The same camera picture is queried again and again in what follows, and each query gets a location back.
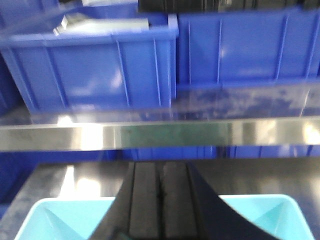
metal shelf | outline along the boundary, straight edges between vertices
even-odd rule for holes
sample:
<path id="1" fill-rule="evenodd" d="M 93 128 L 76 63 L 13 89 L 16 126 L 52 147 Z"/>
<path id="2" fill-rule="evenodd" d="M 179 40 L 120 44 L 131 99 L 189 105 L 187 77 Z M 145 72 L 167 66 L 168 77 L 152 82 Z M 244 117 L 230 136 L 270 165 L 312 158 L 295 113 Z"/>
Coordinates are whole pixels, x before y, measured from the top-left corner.
<path id="1" fill-rule="evenodd" d="M 0 151 L 320 144 L 320 83 L 179 91 L 171 108 L 0 118 Z"/>

light blue plastic tray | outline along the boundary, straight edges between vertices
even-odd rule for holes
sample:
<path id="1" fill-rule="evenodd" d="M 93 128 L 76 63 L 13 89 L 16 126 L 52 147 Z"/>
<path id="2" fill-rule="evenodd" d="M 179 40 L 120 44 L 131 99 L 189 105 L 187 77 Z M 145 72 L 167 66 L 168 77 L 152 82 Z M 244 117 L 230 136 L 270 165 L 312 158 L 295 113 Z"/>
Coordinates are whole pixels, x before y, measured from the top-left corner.
<path id="1" fill-rule="evenodd" d="M 314 240 L 298 204 L 289 196 L 223 195 L 221 198 L 279 239 Z M 86 240 L 114 199 L 42 199 L 31 208 L 15 240 Z"/>

white object in bin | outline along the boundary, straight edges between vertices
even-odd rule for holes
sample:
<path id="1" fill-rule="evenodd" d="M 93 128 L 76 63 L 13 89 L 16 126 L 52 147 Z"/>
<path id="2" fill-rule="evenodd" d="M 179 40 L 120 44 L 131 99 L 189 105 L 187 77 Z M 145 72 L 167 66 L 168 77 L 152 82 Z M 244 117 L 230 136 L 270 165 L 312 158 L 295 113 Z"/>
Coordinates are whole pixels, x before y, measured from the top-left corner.
<path id="1" fill-rule="evenodd" d="M 83 6 L 106 6 L 123 3 L 137 3 L 138 0 L 82 0 Z"/>
<path id="2" fill-rule="evenodd" d="M 84 14 L 65 15 L 53 32 L 60 34 L 105 34 L 112 32 L 139 32 L 149 29 L 147 18 L 94 19 Z"/>

black plastic object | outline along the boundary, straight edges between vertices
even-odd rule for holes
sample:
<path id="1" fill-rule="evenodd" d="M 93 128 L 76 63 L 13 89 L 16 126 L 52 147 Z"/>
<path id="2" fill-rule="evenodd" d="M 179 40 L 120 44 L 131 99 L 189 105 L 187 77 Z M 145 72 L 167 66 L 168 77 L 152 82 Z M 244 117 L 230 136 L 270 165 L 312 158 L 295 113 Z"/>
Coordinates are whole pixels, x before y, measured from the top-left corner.
<path id="1" fill-rule="evenodd" d="M 297 4 L 297 0 L 138 0 L 138 2 L 140 12 L 166 13 L 281 9 Z"/>
<path id="2" fill-rule="evenodd" d="M 320 7 L 320 0 L 304 0 L 303 8 L 308 9 L 316 9 Z"/>
<path id="3" fill-rule="evenodd" d="M 277 240 L 227 205 L 183 162 L 131 163 L 89 240 Z"/>

plastic container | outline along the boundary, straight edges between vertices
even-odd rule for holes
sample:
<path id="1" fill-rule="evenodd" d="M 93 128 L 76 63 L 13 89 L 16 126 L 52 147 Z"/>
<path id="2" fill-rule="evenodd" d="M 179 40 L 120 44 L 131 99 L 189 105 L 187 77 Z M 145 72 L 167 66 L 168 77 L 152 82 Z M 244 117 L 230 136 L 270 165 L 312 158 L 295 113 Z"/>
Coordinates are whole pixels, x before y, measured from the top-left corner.
<path id="1" fill-rule="evenodd" d="M 21 23 L 21 21 L 33 17 L 35 14 L 56 8 L 58 5 L 58 0 L 1 0 L 0 30 Z M 0 115 L 6 113 L 21 101 L 20 93 L 0 54 Z"/>
<path id="2" fill-rule="evenodd" d="M 169 107 L 176 96 L 175 15 L 137 3 L 42 14 L 4 30 L 0 50 L 31 113 Z M 55 36 L 65 14 L 148 18 L 143 31 Z"/>
<path id="3" fill-rule="evenodd" d="M 0 29 L 56 8 L 59 0 L 1 0 Z"/>
<path id="4" fill-rule="evenodd" d="M 279 146 L 232 146 L 228 147 L 229 158 L 298 158 L 307 157 L 308 145 Z"/>
<path id="5" fill-rule="evenodd" d="M 0 115 L 5 114 L 21 102 L 20 93 L 0 54 Z"/>
<path id="6" fill-rule="evenodd" d="M 319 81 L 319 14 L 299 7 L 180 14 L 179 86 Z"/>
<path id="7" fill-rule="evenodd" d="M 126 160 L 185 160 L 215 159 L 215 146 L 146 147 L 122 150 Z"/>
<path id="8" fill-rule="evenodd" d="M 282 240 L 314 240 L 298 204 L 289 196 L 224 195 L 221 198 L 245 218 Z M 42 199 L 31 208 L 15 240 L 86 240 L 113 200 L 113 197 Z"/>
<path id="9" fill-rule="evenodd" d="M 8 208 L 9 208 L 8 204 L 0 204 L 0 220 L 5 215 Z"/>

